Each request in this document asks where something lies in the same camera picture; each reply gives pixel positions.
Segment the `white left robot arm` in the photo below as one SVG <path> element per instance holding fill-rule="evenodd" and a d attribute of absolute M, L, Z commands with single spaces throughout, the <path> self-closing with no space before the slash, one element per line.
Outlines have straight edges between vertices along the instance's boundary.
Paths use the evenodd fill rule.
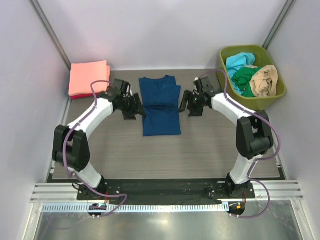
<path fill-rule="evenodd" d="M 121 111 L 125 120 L 134 120 L 136 115 L 146 113 L 139 94 L 132 92 L 127 81 L 115 79 L 105 91 L 92 94 L 93 103 L 81 116 L 55 128 L 52 159 L 64 167 L 68 176 L 80 180 L 91 197 L 101 200 L 108 197 L 107 186 L 90 162 L 90 136 L 115 111 Z"/>

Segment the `blue Mickey Mouse t-shirt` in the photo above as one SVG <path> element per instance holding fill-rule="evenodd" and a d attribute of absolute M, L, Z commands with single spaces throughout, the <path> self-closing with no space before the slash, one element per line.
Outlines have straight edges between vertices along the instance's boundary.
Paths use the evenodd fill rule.
<path fill-rule="evenodd" d="M 143 136 L 180 135 L 181 86 L 177 85 L 176 78 L 170 75 L 158 79 L 142 77 L 139 87 L 145 111 L 142 117 Z"/>

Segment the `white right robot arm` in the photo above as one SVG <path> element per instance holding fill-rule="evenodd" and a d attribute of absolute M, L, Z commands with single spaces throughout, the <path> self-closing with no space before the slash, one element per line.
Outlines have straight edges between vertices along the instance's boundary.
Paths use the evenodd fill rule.
<path fill-rule="evenodd" d="M 208 77 L 196 78 L 194 90 L 185 90 L 179 112 L 189 111 L 189 117 L 201 117 L 205 107 L 227 117 L 236 126 L 235 144 L 238 157 L 225 179 L 225 192 L 239 198 L 248 189 L 251 172 L 258 159 L 273 147 L 274 139 L 268 115 L 250 111 L 237 103 L 227 93 L 215 90 Z"/>

